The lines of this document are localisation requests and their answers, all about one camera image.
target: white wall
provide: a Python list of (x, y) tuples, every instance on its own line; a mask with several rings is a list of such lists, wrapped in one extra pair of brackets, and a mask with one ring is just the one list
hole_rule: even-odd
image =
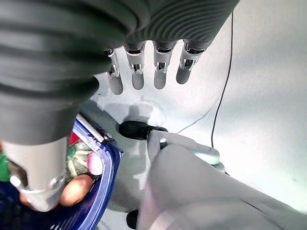
[[(307, 212), (306, 9), (306, 0), (242, 0), (238, 4), (234, 13), (233, 66), (214, 135), (215, 148), (231, 176), (304, 212)], [(126, 55), (120, 48), (124, 92), (113, 95), (106, 76), (100, 75), (101, 87), (94, 101), (119, 123), (127, 117), (140, 120), (149, 117), (149, 123), (164, 126), (170, 132), (178, 132), (206, 114), (181, 134), (210, 145), (214, 113), (228, 71), (230, 19), (185, 85), (176, 83), (181, 49), (179, 42), (166, 87), (159, 91), (153, 84), (153, 45), (148, 42), (145, 87), (137, 91), (132, 87)], [(142, 189), (145, 177), (142, 172), (148, 168), (144, 143), (131, 144), (127, 140), (118, 143), (126, 151), (118, 182), (121, 189), (137, 200), (140, 193), (129, 185), (127, 172), (131, 171), (134, 179), (142, 178), (139, 187)]]

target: blue basket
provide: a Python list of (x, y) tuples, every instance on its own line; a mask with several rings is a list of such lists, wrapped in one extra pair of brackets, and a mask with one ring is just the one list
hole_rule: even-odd
[(99, 143), (78, 120), (73, 131), (99, 155), (104, 166), (90, 192), (73, 207), (58, 206), (41, 213), (23, 206), (11, 183), (0, 182), (0, 230), (94, 230), (97, 226), (109, 202), (122, 151)]

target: black cable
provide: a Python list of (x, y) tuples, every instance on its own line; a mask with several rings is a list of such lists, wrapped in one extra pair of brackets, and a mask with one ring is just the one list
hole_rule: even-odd
[(224, 93), (225, 93), (225, 89), (226, 89), (226, 86), (227, 86), (227, 83), (228, 83), (230, 70), (231, 70), (232, 53), (233, 53), (233, 38), (234, 38), (234, 12), (232, 11), (232, 13), (231, 13), (231, 45), (230, 45), (230, 60), (229, 60), (228, 75), (227, 75), (227, 78), (226, 78), (225, 86), (223, 88), (221, 99), (220, 99), (219, 105), (216, 109), (216, 113), (215, 113), (215, 117), (214, 117), (214, 121), (213, 121), (213, 127), (212, 127), (212, 132), (211, 132), (211, 146), (212, 146), (212, 148), (214, 148), (213, 134), (214, 134), (214, 129), (215, 129), (216, 118), (217, 118), (217, 115), (219, 113), (219, 110), (220, 110), (220, 107), (221, 107), (221, 104), (222, 104), (223, 96), (224, 96)]

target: robotic arm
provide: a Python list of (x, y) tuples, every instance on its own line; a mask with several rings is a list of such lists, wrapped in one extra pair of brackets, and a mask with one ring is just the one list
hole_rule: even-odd
[(60, 199), (73, 122), (107, 72), (123, 86), (113, 48), (124, 45), (135, 89), (144, 43), (154, 42), (155, 87), (165, 85), (177, 40), (177, 82), (187, 82), (238, 0), (3, 0), (0, 2), (0, 139), (11, 183), (39, 211)]

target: brown egg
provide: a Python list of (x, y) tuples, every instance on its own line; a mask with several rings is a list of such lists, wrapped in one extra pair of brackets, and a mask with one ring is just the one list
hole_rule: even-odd
[(21, 193), (20, 193), (19, 199), (20, 199), (20, 202), (21, 202), (23, 205), (25, 205), (25, 206), (29, 207), (30, 209), (32, 209), (33, 211), (36, 211), (36, 212), (37, 212), (37, 210), (36, 210), (35, 208), (33, 208), (32, 205), (27, 201), (27, 198), (25, 197), (24, 194), (21, 194)]
[(63, 190), (61, 205), (70, 207), (82, 201), (89, 192), (93, 184), (93, 180), (89, 175), (79, 175), (66, 185)]

